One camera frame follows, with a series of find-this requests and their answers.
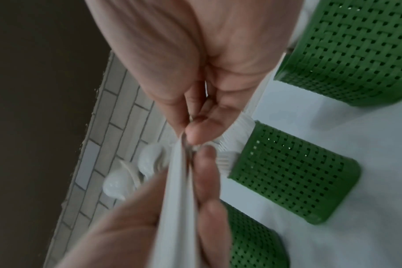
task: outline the brown wall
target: brown wall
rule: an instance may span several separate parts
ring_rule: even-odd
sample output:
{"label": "brown wall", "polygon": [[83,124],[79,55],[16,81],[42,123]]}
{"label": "brown wall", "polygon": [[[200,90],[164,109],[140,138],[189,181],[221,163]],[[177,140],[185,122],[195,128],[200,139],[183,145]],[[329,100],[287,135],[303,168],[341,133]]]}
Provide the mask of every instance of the brown wall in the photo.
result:
{"label": "brown wall", "polygon": [[82,0],[0,1],[0,268],[42,267],[108,53]]}

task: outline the green basket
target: green basket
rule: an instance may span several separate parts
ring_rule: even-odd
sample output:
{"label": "green basket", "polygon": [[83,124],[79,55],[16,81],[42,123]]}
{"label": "green basket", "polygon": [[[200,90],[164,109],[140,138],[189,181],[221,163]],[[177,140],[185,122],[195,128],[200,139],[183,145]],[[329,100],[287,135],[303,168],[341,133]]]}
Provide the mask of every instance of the green basket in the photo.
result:
{"label": "green basket", "polygon": [[231,205],[228,210],[232,232],[231,267],[289,268],[289,260],[278,234]]}
{"label": "green basket", "polygon": [[275,80],[352,106],[402,99],[402,0],[322,0]]}
{"label": "green basket", "polygon": [[258,121],[229,175],[311,224],[326,221],[359,177],[355,160]]}

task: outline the white surface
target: white surface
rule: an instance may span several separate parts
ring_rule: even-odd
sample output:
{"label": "white surface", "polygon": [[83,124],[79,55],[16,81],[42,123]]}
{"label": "white surface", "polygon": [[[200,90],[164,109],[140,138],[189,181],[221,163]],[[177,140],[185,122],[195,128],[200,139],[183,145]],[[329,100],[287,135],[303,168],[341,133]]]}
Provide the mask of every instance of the white surface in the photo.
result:
{"label": "white surface", "polygon": [[276,230],[291,268],[402,268],[402,101],[360,109],[270,80],[253,118],[356,159],[362,176],[318,226],[232,180],[222,199]]}

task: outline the green plastic basket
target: green plastic basket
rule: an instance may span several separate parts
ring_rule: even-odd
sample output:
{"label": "green plastic basket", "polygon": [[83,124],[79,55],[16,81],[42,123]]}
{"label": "green plastic basket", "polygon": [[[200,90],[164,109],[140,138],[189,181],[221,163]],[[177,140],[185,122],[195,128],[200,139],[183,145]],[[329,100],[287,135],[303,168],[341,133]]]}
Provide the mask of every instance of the green plastic basket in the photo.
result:
{"label": "green plastic basket", "polygon": [[326,221],[359,177],[355,160],[258,121],[229,175],[311,224]]}
{"label": "green plastic basket", "polygon": [[402,0],[322,0],[275,80],[352,106],[402,99]]}
{"label": "green plastic basket", "polygon": [[228,210],[232,232],[231,267],[288,268],[289,260],[278,234],[231,205]]}

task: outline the hand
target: hand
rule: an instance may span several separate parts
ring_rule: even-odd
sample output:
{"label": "hand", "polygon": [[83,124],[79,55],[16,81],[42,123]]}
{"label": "hand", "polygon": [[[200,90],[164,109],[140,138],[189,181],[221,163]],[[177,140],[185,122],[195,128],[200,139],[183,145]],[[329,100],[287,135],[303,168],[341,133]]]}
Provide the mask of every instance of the hand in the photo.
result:
{"label": "hand", "polygon": [[302,3],[87,0],[114,52],[192,144],[235,121],[285,51]]}
{"label": "hand", "polygon": [[[220,203],[220,176],[212,147],[194,156],[194,190],[200,211],[198,234],[210,268],[230,263],[231,233]],[[163,202],[166,172],[156,175],[125,203],[107,214],[57,268],[144,268],[154,242]]]}

